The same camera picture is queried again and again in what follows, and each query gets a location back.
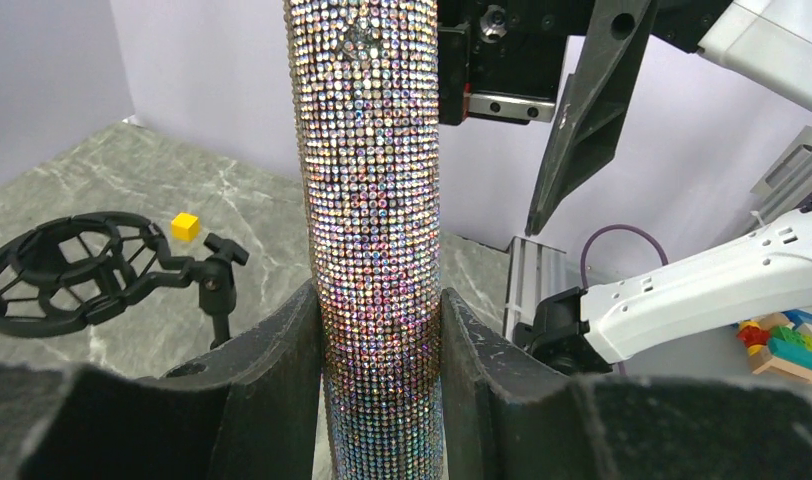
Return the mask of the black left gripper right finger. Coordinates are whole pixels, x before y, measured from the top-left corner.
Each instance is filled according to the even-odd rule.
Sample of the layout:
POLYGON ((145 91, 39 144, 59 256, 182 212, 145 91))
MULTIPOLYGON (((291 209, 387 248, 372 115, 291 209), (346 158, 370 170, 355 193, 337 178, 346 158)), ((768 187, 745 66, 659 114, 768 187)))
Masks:
POLYGON ((812 479, 812 400, 743 379, 567 377, 442 294, 453 479, 812 479))

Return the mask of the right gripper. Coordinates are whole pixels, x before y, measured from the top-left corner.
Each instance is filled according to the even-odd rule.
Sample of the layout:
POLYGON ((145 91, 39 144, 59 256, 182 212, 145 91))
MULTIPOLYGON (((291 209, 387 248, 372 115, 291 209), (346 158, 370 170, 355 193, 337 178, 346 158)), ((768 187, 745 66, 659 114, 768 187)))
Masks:
POLYGON ((439 121, 549 122, 570 38, 585 38, 567 77, 536 178, 525 234, 613 160, 653 35, 686 53, 726 1, 441 1, 439 121))

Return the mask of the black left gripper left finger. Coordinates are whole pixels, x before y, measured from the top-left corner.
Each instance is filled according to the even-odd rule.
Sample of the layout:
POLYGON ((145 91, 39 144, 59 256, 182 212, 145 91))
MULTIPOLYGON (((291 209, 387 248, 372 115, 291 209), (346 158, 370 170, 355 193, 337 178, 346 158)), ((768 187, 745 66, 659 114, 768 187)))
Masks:
POLYGON ((320 338, 305 283, 159 378, 0 362, 0 479, 308 479, 320 338))

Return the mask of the black tripod mic stand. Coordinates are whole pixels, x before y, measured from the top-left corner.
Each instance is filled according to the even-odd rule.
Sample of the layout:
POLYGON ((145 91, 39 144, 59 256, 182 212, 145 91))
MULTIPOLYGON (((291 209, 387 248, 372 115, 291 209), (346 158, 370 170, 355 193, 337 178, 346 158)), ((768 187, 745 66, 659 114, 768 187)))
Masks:
POLYGON ((198 286, 217 348, 231 338, 233 267, 249 253, 210 233, 209 256, 175 256, 162 229, 135 213, 100 211, 41 224, 0 247, 0 334, 50 338, 105 323, 158 288, 198 286))

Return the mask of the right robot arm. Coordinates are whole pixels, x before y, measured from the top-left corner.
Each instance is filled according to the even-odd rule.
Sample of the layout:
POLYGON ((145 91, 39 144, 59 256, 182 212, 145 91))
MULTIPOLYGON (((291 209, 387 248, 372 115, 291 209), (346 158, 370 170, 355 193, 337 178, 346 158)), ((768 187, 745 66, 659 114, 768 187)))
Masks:
MULTIPOLYGON (((441 120, 548 122, 525 231, 615 156, 648 41, 812 111, 812 1, 443 1, 441 120)), ((812 307, 812 132, 749 228, 627 280, 567 288, 560 253, 514 240, 505 337, 564 374, 609 372, 672 340, 737 325, 755 372, 812 382, 812 350, 771 335, 812 307)))

